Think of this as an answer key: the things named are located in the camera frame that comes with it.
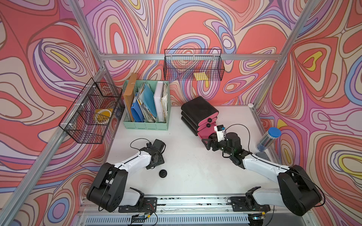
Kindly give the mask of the pink bottom drawer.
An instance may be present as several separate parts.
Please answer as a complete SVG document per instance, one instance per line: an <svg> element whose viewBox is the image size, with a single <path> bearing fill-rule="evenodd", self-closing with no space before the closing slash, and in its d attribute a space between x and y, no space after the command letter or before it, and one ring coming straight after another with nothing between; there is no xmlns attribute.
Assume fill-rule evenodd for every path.
<svg viewBox="0 0 362 226"><path fill-rule="evenodd" d="M206 127L198 132L198 136L201 139L209 139L209 136L215 133L216 123L207 123Z"/></svg>

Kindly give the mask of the pink top drawer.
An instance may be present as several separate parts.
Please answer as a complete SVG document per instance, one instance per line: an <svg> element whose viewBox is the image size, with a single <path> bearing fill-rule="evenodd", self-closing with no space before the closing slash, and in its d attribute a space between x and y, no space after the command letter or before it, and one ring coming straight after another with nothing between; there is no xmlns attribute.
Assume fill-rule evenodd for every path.
<svg viewBox="0 0 362 226"><path fill-rule="evenodd" d="M206 116L204 119L199 121L198 126L204 124L205 121L208 120L208 119L213 119L215 117L218 117L218 115L219 115L219 112L215 112L215 113L211 114L210 116Z"/></svg>

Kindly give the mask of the black round earphone case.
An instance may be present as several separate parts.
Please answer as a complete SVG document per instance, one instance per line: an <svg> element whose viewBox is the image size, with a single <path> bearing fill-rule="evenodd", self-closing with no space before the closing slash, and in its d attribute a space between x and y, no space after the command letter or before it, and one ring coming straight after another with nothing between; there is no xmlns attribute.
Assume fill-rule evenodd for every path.
<svg viewBox="0 0 362 226"><path fill-rule="evenodd" d="M161 178L165 178L165 177L167 176L167 171L162 169L162 170L159 172L159 176L160 176Z"/></svg>

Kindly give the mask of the black drawer cabinet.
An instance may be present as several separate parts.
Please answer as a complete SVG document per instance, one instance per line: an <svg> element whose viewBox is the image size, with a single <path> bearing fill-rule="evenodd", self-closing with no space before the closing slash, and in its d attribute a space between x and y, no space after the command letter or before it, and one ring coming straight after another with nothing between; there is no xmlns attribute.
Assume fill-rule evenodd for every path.
<svg viewBox="0 0 362 226"><path fill-rule="evenodd" d="M214 106L208 103L203 97L197 97L181 107L181 120L191 130L191 132L198 136L198 123L206 116L210 116L215 112L219 112Z"/></svg>

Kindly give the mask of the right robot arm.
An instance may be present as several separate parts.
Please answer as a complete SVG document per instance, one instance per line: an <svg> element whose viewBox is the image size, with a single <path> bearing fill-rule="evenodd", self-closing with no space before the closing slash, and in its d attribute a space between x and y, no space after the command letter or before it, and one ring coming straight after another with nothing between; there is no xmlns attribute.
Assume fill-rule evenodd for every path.
<svg viewBox="0 0 362 226"><path fill-rule="evenodd" d="M256 210L261 206L286 207L297 216L303 216L323 200L318 187L299 165L291 167L264 160L242 148L239 136L230 132L218 139L217 134L202 139L207 150L222 151L236 166L256 172L278 184L278 188L256 186L245 194L246 206Z"/></svg>

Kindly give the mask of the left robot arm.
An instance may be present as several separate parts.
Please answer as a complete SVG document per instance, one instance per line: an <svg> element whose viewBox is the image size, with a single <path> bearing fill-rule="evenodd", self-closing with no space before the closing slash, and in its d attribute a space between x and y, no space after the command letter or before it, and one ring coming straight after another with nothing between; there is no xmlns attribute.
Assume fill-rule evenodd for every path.
<svg viewBox="0 0 362 226"><path fill-rule="evenodd" d="M125 161L103 164L89 188L87 200L96 204L99 211L113 212L118 208L125 208L126 211L142 210L144 193L133 187L127 188L127 179L141 169L151 170L164 164L165 149L166 144L156 139Z"/></svg>

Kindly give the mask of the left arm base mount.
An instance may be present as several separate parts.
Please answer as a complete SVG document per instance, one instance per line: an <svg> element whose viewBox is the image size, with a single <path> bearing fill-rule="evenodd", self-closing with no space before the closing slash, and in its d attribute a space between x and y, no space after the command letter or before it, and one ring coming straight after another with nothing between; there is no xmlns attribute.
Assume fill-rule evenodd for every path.
<svg viewBox="0 0 362 226"><path fill-rule="evenodd" d="M141 198L135 206L125 205L119 206L119 213L151 213L155 212L157 209L157 201L156 197L146 197Z"/></svg>

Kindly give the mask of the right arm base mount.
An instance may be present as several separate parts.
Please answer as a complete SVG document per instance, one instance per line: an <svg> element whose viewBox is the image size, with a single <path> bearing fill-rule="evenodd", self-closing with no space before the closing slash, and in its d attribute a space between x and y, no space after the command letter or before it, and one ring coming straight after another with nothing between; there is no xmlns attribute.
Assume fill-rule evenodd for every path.
<svg viewBox="0 0 362 226"><path fill-rule="evenodd" d="M269 212L269 205L258 204L252 196L232 196L227 201L234 212Z"/></svg>

